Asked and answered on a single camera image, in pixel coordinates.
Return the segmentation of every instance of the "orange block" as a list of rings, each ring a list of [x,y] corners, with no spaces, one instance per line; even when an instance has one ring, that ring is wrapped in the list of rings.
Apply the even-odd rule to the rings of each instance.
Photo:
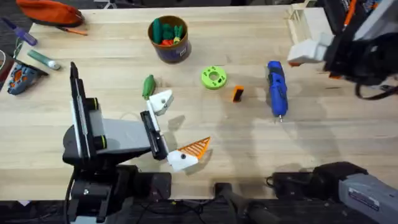
[[[206,152],[207,147],[209,146],[210,137],[205,139],[195,141],[187,146],[184,146],[178,151],[189,154],[191,156],[195,156],[196,158],[200,159]]]

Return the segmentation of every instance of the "small orange object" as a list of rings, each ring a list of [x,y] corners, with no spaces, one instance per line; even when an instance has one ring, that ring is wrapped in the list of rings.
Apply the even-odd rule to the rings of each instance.
[[[164,46],[173,45],[173,40],[163,40],[161,45]]]
[[[356,0],[351,0],[351,3],[349,4],[349,9],[348,9],[348,13],[347,13],[347,16],[346,16],[346,20],[344,21],[344,26],[345,27],[349,24],[349,22],[351,22],[351,19],[354,16],[355,5],[356,5]]]
[[[178,151],[189,154],[191,156],[195,156],[196,158],[200,159],[206,152],[207,147],[209,146],[210,137],[205,139],[195,141],[187,146],[184,146]]]
[[[64,27],[57,27],[57,28],[62,30],[62,31],[73,33],[73,34],[87,35],[87,32],[85,32],[85,31],[80,31],[80,30],[76,30],[76,29],[69,29],[69,28],[64,28]]]
[[[297,63],[297,62],[289,62],[289,65],[290,65],[291,67],[298,67],[298,66],[300,66],[300,65],[301,65],[301,63]]]
[[[243,86],[241,86],[241,85],[235,86],[233,94],[232,94],[232,102],[234,102],[234,103],[240,102],[242,94],[243,94]]]

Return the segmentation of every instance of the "black mount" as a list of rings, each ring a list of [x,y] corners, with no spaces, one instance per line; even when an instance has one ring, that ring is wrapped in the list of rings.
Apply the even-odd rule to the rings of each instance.
[[[282,220],[271,214],[267,207],[259,200],[244,198],[232,191],[230,183],[216,183],[215,197],[224,197],[230,209],[237,215],[238,221],[255,224],[277,224]]]

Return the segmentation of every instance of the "orange tool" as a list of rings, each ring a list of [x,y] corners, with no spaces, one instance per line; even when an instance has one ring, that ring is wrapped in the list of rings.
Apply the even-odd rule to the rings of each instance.
[[[349,22],[351,22],[351,19],[354,16],[355,13],[355,5],[356,5],[356,0],[351,0],[351,3],[349,4],[349,9],[348,9],[348,13],[346,16],[346,20],[344,21],[344,27],[346,27]]]
[[[76,29],[69,29],[69,28],[64,28],[64,27],[59,27],[57,26],[56,28],[65,31],[65,32],[70,32],[70,33],[74,33],[74,34],[80,34],[80,35],[87,35],[87,32],[85,31],[80,31],[80,30],[76,30]]]
[[[235,86],[233,95],[232,95],[232,102],[234,102],[234,103],[240,102],[242,94],[243,94],[243,86],[241,86],[241,85]]]
[[[207,137],[205,139],[195,141],[194,143],[184,146],[178,149],[178,151],[191,156],[195,156],[199,160],[205,154],[207,147],[209,146],[209,142],[210,137]]]

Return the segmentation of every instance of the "orange marker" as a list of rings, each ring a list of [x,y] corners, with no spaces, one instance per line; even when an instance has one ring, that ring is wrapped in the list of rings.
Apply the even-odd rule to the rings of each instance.
[[[243,94],[243,86],[241,86],[241,85],[235,86],[233,95],[232,95],[232,102],[234,102],[234,103],[240,102],[242,94]]]
[[[56,28],[65,31],[65,32],[70,32],[70,33],[74,33],[74,34],[79,34],[79,35],[87,35],[87,33],[85,31],[80,31],[80,30],[76,30],[76,29],[69,29],[69,28],[64,28],[64,27],[59,27],[57,26]]]
[[[355,5],[356,5],[356,0],[351,0],[351,3],[349,4],[349,9],[348,9],[348,13],[346,16],[346,20],[344,21],[344,27],[348,26],[349,22],[351,22],[351,19],[353,18],[353,15],[355,13]]]

